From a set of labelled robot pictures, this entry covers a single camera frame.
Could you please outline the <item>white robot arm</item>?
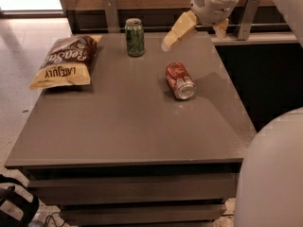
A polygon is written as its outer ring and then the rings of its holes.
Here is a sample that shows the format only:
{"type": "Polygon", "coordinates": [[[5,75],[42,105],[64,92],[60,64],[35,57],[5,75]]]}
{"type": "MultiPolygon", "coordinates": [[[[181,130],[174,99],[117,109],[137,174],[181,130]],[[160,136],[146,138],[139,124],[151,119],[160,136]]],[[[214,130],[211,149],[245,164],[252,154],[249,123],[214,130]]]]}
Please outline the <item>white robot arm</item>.
{"type": "MultiPolygon", "coordinates": [[[[174,24],[162,42],[170,50],[197,24],[215,26],[239,0],[191,0],[189,18],[174,24]]],[[[234,227],[303,227],[303,112],[268,123],[252,140],[241,164],[234,227]]]]}

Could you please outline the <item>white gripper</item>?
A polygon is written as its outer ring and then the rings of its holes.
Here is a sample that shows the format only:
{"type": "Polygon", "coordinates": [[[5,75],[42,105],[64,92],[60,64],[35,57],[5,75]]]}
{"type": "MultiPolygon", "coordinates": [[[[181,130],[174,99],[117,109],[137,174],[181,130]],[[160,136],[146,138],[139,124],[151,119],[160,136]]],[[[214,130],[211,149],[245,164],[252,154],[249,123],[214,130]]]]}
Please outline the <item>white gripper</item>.
{"type": "Polygon", "coordinates": [[[216,36],[223,39],[226,36],[229,19],[227,18],[239,0],[191,0],[191,10],[183,12],[177,19],[170,32],[162,41],[164,52],[195,33],[197,18],[204,26],[213,26],[216,36]]]}

